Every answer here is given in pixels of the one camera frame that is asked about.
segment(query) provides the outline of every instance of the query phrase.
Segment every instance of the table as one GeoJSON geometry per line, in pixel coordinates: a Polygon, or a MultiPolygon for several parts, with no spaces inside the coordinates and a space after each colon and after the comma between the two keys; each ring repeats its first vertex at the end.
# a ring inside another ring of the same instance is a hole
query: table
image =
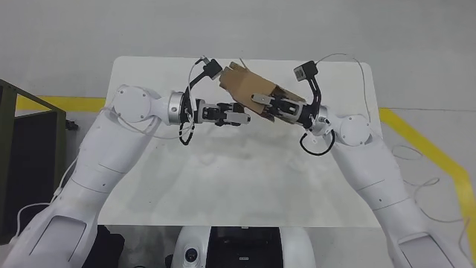
{"type": "MultiPolygon", "coordinates": [[[[194,58],[119,57],[106,103],[121,84],[151,88],[161,95],[183,91],[194,58]]],[[[222,66],[230,61],[218,60],[222,66]]],[[[304,61],[245,60],[255,73],[311,101],[307,82],[292,69],[304,61]]],[[[364,68],[371,127],[382,134],[369,65],[364,68]]],[[[338,115],[367,114],[357,63],[319,63],[322,104],[338,115]]],[[[201,69],[196,68],[197,75],[201,69]]],[[[193,89],[208,103],[232,102],[205,78],[193,89]]],[[[196,126],[189,146],[153,139],[136,166],[111,192],[99,216],[105,225],[156,226],[364,226],[377,227],[367,204],[347,184],[333,157],[310,156],[298,142],[302,127],[271,123],[251,113],[241,127],[196,126]]],[[[160,126],[173,136],[178,127],[160,126]]],[[[325,148],[324,141],[316,151],[325,148]]]]}

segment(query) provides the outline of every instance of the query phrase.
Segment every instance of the wire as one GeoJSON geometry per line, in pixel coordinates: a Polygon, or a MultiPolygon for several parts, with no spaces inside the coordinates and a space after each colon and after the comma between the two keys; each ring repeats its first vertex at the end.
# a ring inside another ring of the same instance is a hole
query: wire
{"type": "Polygon", "coordinates": [[[184,127],[184,124],[180,124],[180,130],[178,131],[178,139],[180,140],[180,142],[187,146],[190,141],[192,140],[192,137],[193,137],[193,131],[195,130],[195,110],[193,109],[192,105],[195,104],[195,98],[192,96],[192,88],[195,84],[197,84],[204,76],[205,76],[205,72],[203,71],[201,74],[199,74],[198,77],[196,77],[195,79],[193,79],[193,82],[194,84],[192,85],[192,83],[190,82],[190,79],[192,77],[192,71],[193,69],[195,68],[195,66],[197,64],[199,64],[200,62],[202,61],[202,58],[198,59],[197,61],[195,61],[194,64],[192,64],[192,67],[190,68],[190,71],[188,72],[188,79],[187,79],[187,90],[185,91],[186,94],[185,95],[188,95],[188,101],[190,103],[190,108],[191,108],[191,112],[188,113],[187,115],[191,114],[191,120],[190,120],[190,117],[189,117],[189,122],[190,122],[190,126],[188,127],[188,130],[185,134],[182,135],[182,131],[183,131],[183,127],[184,127]],[[187,135],[189,133],[189,136],[187,138],[187,140],[184,140],[183,139],[183,136],[184,135],[187,135]]]}
{"type": "Polygon", "coordinates": [[[412,147],[409,147],[409,146],[405,146],[405,145],[395,145],[392,147],[392,154],[393,156],[395,156],[396,158],[398,159],[403,159],[405,161],[417,161],[419,159],[421,159],[423,157],[423,153],[419,152],[418,150],[412,148],[412,147]],[[416,154],[418,154],[418,156],[416,158],[408,158],[408,157],[404,157],[404,156],[399,156],[399,155],[396,155],[395,154],[395,148],[398,148],[398,147],[402,147],[402,148],[406,148],[406,149],[409,149],[413,152],[415,152],[416,154]]]}
{"type": "Polygon", "coordinates": [[[244,67],[244,68],[250,70],[250,69],[246,66],[245,62],[243,61],[243,59],[242,59],[241,57],[239,58],[239,61],[241,61],[241,64],[243,64],[243,67],[244,67]]]}
{"type": "MultiPolygon", "coordinates": [[[[175,137],[170,137],[170,138],[167,138],[167,137],[163,137],[163,136],[158,136],[158,135],[153,135],[153,134],[150,134],[144,130],[140,130],[138,129],[137,127],[131,125],[129,122],[127,122],[126,120],[124,120],[124,118],[122,118],[119,114],[116,113],[116,111],[114,111],[113,109],[110,109],[110,108],[103,108],[103,109],[107,109],[109,110],[112,114],[116,115],[118,117],[118,119],[120,119],[125,125],[127,125],[129,128],[133,129],[134,131],[138,132],[138,133],[142,133],[144,135],[149,135],[153,138],[159,138],[159,139],[163,139],[163,140],[173,140],[175,138],[180,138],[181,136],[180,135],[177,135],[175,137]]],[[[188,132],[191,130],[191,127],[185,127],[185,129],[182,129],[181,131],[185,131],[185,134],[184,135],[187,135],[188,132]]]]}
{"type": "Polygon", "coordinates": [[[21,208],[18,211],[18,214],[16,215],[16,233],[15,233],[15,237],[18,237],[20,235],[20,215],[22,214],[22,211],[24,211],[26,208],[30,208],[30,207],[33,207],[33,206],[41,206],[41,205],[50,205],[50,203],[40,202],[40,203],[30,204],[30,205],[26,205],[25,207],[21,208]]]}
{"type": "Polygon", "coordinates": [[[66,175],[68,175],[68,172],[70,171],[70,169],[73,167],[74,164],[76,164],[78,156],[79,154],[76,156],[74,161],[71,162],[69,167],[66,169],[65,173],[62,175],[61,181],[59,181],[58,188],[54,191],[53,198],[51,198],[50,203],[52,203],[61,194],[62,187],[63,187],[62,183],[65,181],[66,175]]]}
{"type": "Polygon", "coordinates": [[[301,148],[303,148],[304,151],[306,151],[308,154],[310,154],[312,156],[323,156],[324,154],[328,153],[331,150],[332,146],[334,146],[334,143],[335,143],[334,130],[331,130],[330,134],[332,135],[332,140],[331,140],[330,145],[328,146],[328,148],[325,149],[325,151],[323,151],[323,152],[320,152],[320,153],[312,152],[310,150],[307,150],[307,148],[304,147],[303,140],[305,139],[305,137],[307,137],[307,133],[304,133],[303,136],[300,137],[299,145],[301,146],[301,148]]]}
{"type": "Polygon", "coordinates": [[[361,70],[361,73],[362,73],[362,82],[364,84],[364,101],[365,101],[365,108],[367,109],[367,115],[369,117],[369,122],[371,122],[371,119],[370,119],[370,111],[369,111],[369,105],[367,103],[367,90],[366,90],[366,86],[365,86],[365,74],[364,74],[364,68],[362,67],[362,64],[360,63],[360,61],[358,61],[355,57],[353,57],[352,55],[350,54],[346,54],[346,53],[332,53],[332,54],[329,54],[325,57],[322,57],[320,58],[315,64],[316,66],[318,65],[319,62],[321,61],[324,61],[325,59],[331,57],[331,56],[347,56],[347,57],[350,57],[352,58],[353,60],[355,60],[357,63],[358,63],[358,66],[360,67],[360,70],[361,70]]]}
{"type": "MultiPolygon", "coordinates": [[[[394,148],[395,147],[405,147],[405,148],[408,148],[409,150],[412,150],[418,154],[421,155],[421,157],[423,157],[423,154],[421,152],[419,152],[418,150],[412,148],[412,147],[409,147],[409,146],[405,146],[405,145],[396,145],[396,146],[393,146],[392,147],[392,154],[393,156],[395,156],[396,158],[398,159],[404,159],[404,160],[408,160],[408,161],[415,161],[415,160],[418,160],[418,159],[409,159],[409,158],[405,158],[405,157],[401,157],[401,156],[398,156],[395,154],[394,152],[394,148]]],[[[464,236],[464,233],[465,231],[467,230],[468,228],[468,225],[469,225],[469,222],[471,221],[471,218],[467,217],[466,219],[464,217],[461,217],[461,218],[458,218],[458,219],[455,219],[455,220],[441,220],[439,218],[435,218],[435,217],[432,217],[431,215],[427,214],[425,212],[425,210],[423,210],[423,208],[418,204],[418,201],[417,201],[417,194],[419,192],[420,189],[424,188],[424,187],[429,187],[429,186],[432,186],[432,185],[436,185],[439,181],[440,181],[440,178],[438,177],[434,177],[434,178],[431,178],[429,179],[428,181],[422,183],[421,185],[418,185],[418,184],[414,184],[412,182],[409,182],[407,180],[404,180],[403,181],[408,184],[408,185],[411,185],[411,186],[414,186],[416,187],[413,194],[412,194],[412,198],[414,199],[415,201],[415,204],[416,206],[420,209],[420,211],[427,217],[429,218],[430,220],[433,220],[435,222],[438,222],[438,223],[459,223],[461,221],[464,221],[464,227],[463,227],[463,230],[461,231],[460,233],[460,237],[458,239],[458,248],[460,249],[461,253],[463,253],[463,255],[466,257],[466,259],[468,260],[468,262],[474,267],[475,264],[470,260],[470,257],[464,252],[464,249],[463,249],[463,246],[462,246],[462,242],[463,242],[463,236],[464,236]]]]}
{"type": "MultiPolygon", "coordinates": [[[[195,83],[198,82],[198,81],[197,81],[197,82],[190,82],[191,75],[192,75],[192,71],[193,71],[193,69],[195,68],[195,66],[196,66],[197,64],[199,64],[201,61],[202,61],[202,59],[197,60],[197,61],[192,65],[192,68],[190,69],[190,72],[189,72],[189,74],[188,74],[187,90],[186,90],[186,92],[188,92],[187,95],[189,96],[189,101],[190,101],[190,97],[191,97],[191,95],[190,95],[191,89],[192,89],[193,85],[195,85],[195,83]]],[[[174,136],[174,137],[164,137],[164,136],[159,136],[159,135],[153,135],[153,134],[147,133],[147,132],[144,131],[144,130],[138,129],[137,127],[134,127],[134,126],[131,125],[129,122],[127,122],[124,118],[122,118],[122,117],[120,116],[120,114],[118,114],[118,113],[117,113],[113,108],[111,108],[110,106],[105,106],[105,107],[103,107],[103,108],[100,110],[100,112],[102,112],[103,110],[108,110],[108,111],[110,111],[112,114],[116,115],[116,116],[118,117],[118,119],[119,119],[120,121],[122,121],[125,125],[127,125],[130,129],[132,129],[132,130],[134,130],[134,131],[136,131],[136,132],[138,132],[138,133],[142,133],[142,134],[144,134],[144,135],[152,136],[153,138],[159,138],[159,139],[162,139],[162,140],[173,140],[173,139],[176,139],[176,138],[181,139],[182,136],[187,135],[187,134],[190,133],[190,132],[193,133],[193,130],[194,130],[194,128],[195,128],[195,127],[194,127],[194,126],[195,126],[195,121],[194,121],[195,118],[194,118],[194,112],[193,112],[193,111],[191,112],[191,114],[190,114],[190,113],[187,114],[188,119],[189,119],[189,122],[190,122],[190,126],[183,128],[183,124],[181,124],[180,130],[178,130],[178,135],[177,135],[177,136],[174,136]]]]}

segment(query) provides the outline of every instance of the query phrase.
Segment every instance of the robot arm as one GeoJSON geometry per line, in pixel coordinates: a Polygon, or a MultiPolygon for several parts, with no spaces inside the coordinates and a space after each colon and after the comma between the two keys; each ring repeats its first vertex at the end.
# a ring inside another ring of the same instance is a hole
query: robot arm
{"type": "MultiPolygon", "coordinates": [[[[317,73],[314,62],[295,69],[298,80],[308,80],[314,86],[311,89],[315,98],[321,95],[314,78],[317,73]]],[[[331,152],[347,182],[379,221],[395,267],[472,267],[456,244],[442,239],[430,227],[429,219],[406,191],[392,152],[370,129],[370,122],[364,116],[339,118],[321,106],[319,98],[305,104],[255,94],[252,100],[265,105],[267,113],[303,126],[307,132],[300,144],[307,153],[320,156],[331,152]],[[308,134],[323,136],[328,149],[322,153],[308,151],[303,146],[308,134]]]]}
{"type": "Polygon", "coordinates": [[[467,267],[472,265],[458,246],[441,238],[431,227],[415,200],[405,189],[400,168],[380,136],[362,115],[336,118],[321,107],[329,119],[314,126],[330,144],[329,128],[335,131],[331,154],[350,186],[372,209],[387,238],[393,265],[411,267],[467,267]]]}
{"type": "MultiPolygon", "coordinates": [[[[81,267],[97,234],[97,218],[116,184],[134,167],[161,123],[183,124],[184,94],[161,98],[156,92],[121,86],[80,146],[77,164],[53,202],[18,238],[3,267],[81,267]],[[132,125],[149,121],[142,132],[132,125]]],[[[197,101],[196,123],[247,124],[249,115],[231,104],[197,101]]]]}

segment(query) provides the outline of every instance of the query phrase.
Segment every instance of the yellow floor stripe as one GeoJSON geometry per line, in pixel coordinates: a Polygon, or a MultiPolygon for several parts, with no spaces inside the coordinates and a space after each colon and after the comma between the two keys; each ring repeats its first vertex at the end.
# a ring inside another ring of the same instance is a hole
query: yellow floor stripe
{"type": "Polygon", "coordinates": [[[472,258],[476,262],[476,202],[469,173],[392,110],[380,108],[379,113],[382,122],[400,134],[453,179],[461,214],[471,219],[466,232],[472,258]]]}
{"type": "MultiPolygon", "coordinates": [[[[39,96],[44,101],[66,112],[99,112],[106,102],[105,98],[76,98],[66,96],[39,96]]],[[[21,95],[16,97],[17,110],[45,111],[48,108],[21,95]]]]}
{"type": "MultiPolygon", "coordinates": [[[[40,98],[66,112],[99,112],[106,102],[105,98],[58,96],[42,96],[40,98]]],[[[45,107],[22,96],[18,96],[16,109],[46,110],[45,107]]],[[[400,134],[453,179],[461,214],[463,217],[471,218],[466,231],[468,233],[473,261],[476,262],[476,202],[468,172],[390,109],[380,108],[379,113],[382,122],[385,122],[389,127],[400,134]]]]}

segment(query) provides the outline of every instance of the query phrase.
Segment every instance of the cardboard box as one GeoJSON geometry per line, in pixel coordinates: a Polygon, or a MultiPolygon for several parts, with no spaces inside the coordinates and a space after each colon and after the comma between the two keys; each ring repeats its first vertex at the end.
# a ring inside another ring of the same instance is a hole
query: cardboard box
{"type": "Polygon", "coordinates": [[[293,101],[306,101],[302,97],[279,87],[270,80],[255,74],[248,68],[244,68],[233,62],[225,67],[219,81],[220,87],[230,93],[236,102],[241,103],[251,111],[271,121],[274,120],[274,116],[264,112],[264,105],[251,100],[253,94],[259,93],[267,96],[283,95],[293,101]]]}

